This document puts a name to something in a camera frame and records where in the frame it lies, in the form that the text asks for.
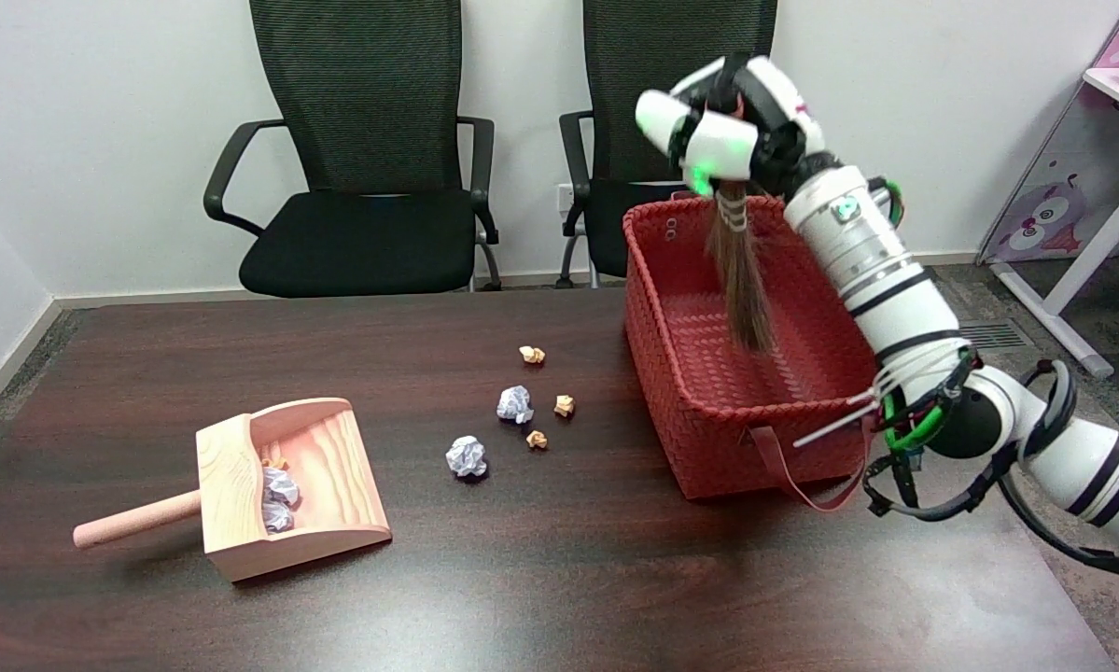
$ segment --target mesh backrest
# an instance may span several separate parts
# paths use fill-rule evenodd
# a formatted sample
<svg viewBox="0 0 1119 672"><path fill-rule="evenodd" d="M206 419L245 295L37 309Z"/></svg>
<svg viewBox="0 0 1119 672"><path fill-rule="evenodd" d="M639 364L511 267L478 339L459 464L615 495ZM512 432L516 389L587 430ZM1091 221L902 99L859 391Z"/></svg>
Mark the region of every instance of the mesh backrest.
<svg viewBox="0 0 1119 672"><path fill-rule="evenodd" d="M678 179L634 123L638 95L667 91L731 51L771 55L777 0L584 0L593 177Z"/></svg>
<svg viewBox="0 0 1119 672"><path fill-rule="evenodd" d="M311 189L460 187L460 0L251 0Z"/></svg>

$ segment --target red strap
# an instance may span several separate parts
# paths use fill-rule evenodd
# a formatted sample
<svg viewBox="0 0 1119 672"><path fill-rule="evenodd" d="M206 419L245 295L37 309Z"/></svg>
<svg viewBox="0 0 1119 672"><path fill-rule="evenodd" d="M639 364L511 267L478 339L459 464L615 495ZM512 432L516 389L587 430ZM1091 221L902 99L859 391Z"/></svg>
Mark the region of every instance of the red strap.
<svg viewBox="0 0 1119 672"><path fill-rule="evenodd" d="M794 481L790 480L790 473L787 471L787 461L784 455L782 455L782 446L780 446L779 437L775 437L773 429L769 426L751 426L751 437L754 438L754 445L759 447L759 455L762 456L762 463L768 468L768 472L775 477L777 484L782 492L790 494L793 500L799 500L806 505L815 508L816 511L821 511L822 513L829 513L829 511L837 511L839 508L849 501L849 498L857 492L858 484L862 483L862 475L865 472L866 463L869 461L869 443L871 438L874 438L874 434L871 432L871 426L868 420L863 420L863 443L865 443L865 451L863 452L862 466L857 468L853 480L846 485L844 490L836 494L833 499L816 503L811 498L803 494L803 490L799 489L799 485ZM801 449L812 449L811 447L803 447Z"/></svg>

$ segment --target crumpled paper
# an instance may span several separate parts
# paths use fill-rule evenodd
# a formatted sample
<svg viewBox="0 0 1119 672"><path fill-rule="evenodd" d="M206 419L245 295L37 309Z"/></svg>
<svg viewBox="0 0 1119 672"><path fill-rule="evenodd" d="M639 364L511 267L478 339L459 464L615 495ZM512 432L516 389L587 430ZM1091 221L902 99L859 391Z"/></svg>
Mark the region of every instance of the crumpled paper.
<svg viewBox="0 0 1119 672"><path fill-rule="evenodd" d="M281 502L283 505L294 505L298 503L298 483L294 483L289 472L266 466L264 467L264 494L270 501Z"/></svg>
<svg viewBox="0 0 1119 672"><path fill-rule="evenodd" d="M518 425L525 425L534 417L534 409L530 408L530 394L525 387L511 387L500 392L500 400L497 401L497 417L502 420L513 420Z"/></svg>
<svg viewBox="0 0 1119 672"><path fill-rule="evenodd" d="M261 498L261 517L264 529L270 534L284 532L294 527L294 511L291 507L298 503L298 483L283 468L264 466L264 496Z"/></svg>
<svg viewBox="0 0 1119 672"><path fill-rule="evenodd" d="M547 358L542 348L533 348L532 346L521 346L517 352L521 353L521 360L525 360L526 363L542 363Z"/></svg>
<svg viewBox="0 0 1119 672"><path fill-rule="evenodd" d="M272 500L261 502L261 517L264 518L264 529L270 534L284 532L294 527L294 512L288 505Z"/></svg>
<svg viewBox="0 0 1119 672"><path fill-rule="evenodd" d="M457 476L483 476L488 463L483 461L483 445L477 437L459 437L446 452L446 466Z"/></svg>
<svg viewBox="0 0 1119 672"><path fill-rule="evenodd" d="M547 435L543 434L538 429L530 432L528 437L526 437L526 445L533 448L540 448L543 451L547 449Z"/></svg>
<svg viewBox="0 0 1119 672"><path fill-rule="evenodd" d="M576 409L576 400L567 395L555 397L555 413L567 417Z"/></svg>

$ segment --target table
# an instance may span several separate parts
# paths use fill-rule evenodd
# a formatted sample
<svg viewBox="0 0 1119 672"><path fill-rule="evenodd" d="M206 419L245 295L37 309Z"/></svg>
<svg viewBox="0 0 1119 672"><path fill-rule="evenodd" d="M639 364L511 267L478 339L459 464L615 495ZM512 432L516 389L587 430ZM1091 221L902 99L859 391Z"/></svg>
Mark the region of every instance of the table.
<svg viewBox="0 0 1119 672"><path fill-rule="evenodd" d="M0 439L0 669L1112 669L998 498L947 524L684 500L622 310L598 290L82 313ZM496 422L516 382L547 452ZM195 489L201 426L312 396L355 404L391 545L234 587L197 520L70 545ZM481 484L446 471L464 434Z"/></svg>
<svg viewBox="0 0 1119 672"><path fill-rule="evenodd" d="M1119 68L1091 68L1085 70L1082 79L1119 102ZM1109 377L1115 373L1115 367L1110 366L1100 353L1094 352L1092 346L1061 318L1061 311L1070 305L1072 297L1085 285L1089 276L1093 275L1118 244L1119 207L1102 224L1102 229L1085 244L1084 250L1074 259L1070 271L1066 271L1057 281L1057 285L1043 297L1010 267L1010 264L990 264L990 271L998 276L998 280L1012 290L1027 310L1036 315L1036 320L1040 320L1040 323L1044 324L1044 328L1049 329L1055 339L1070 350L1071 356L1074 356L1096 378Z"/></svg>

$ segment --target chair armrest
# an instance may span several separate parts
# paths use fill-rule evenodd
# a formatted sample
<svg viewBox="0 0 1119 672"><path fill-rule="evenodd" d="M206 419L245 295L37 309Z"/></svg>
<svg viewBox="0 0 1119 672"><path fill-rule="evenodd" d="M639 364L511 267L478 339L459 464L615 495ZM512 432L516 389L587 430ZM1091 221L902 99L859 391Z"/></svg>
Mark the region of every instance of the chair armrest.
<svg viewBox="0 0 1119 672"><path fill-rule="evenodd" d="M486 243L495 246L499 239L492 214L488 210L488 182L492 179L492 120L480 117L457 117L458 123L472 127L472 211L481 219L486 230Z"/></svg>
<svg viewBox="0 0 1119 672"><path fill-rule="evenodd" d="M567 112L560 115L560 135L563 135L563 149L567 155L567 172L571 174L571 191L573 196L567 220L563 224L563 235L571 237L576 234L576 219L584 214L587 197L593 186L587 177L587 157L584 154L584 133L580 131L580 120L593 119L593 111Z"/></svg>
<svg viewBox="0 0 1119 672"><path fill-rule="evenodd" d="M232 173L235 172L235 167L239 164L239 157L244 155L244 150L247 149L252 136L256 135L256 132L261 131L262 127L278 126L285 126L285 120L251 121L242 123L239 127L235 129L235 133L232 133L227 145L223 148L223 152L218 155L215 170L211 171L210 180L206 183L206 192L201 196L201 207L206 210L207 217L213 218L215 221L238 226L252 235L264 233L264 229L246 220L246 218L234 216L223 210L223 195L227 191L227 183L232 180Z"/></svg>

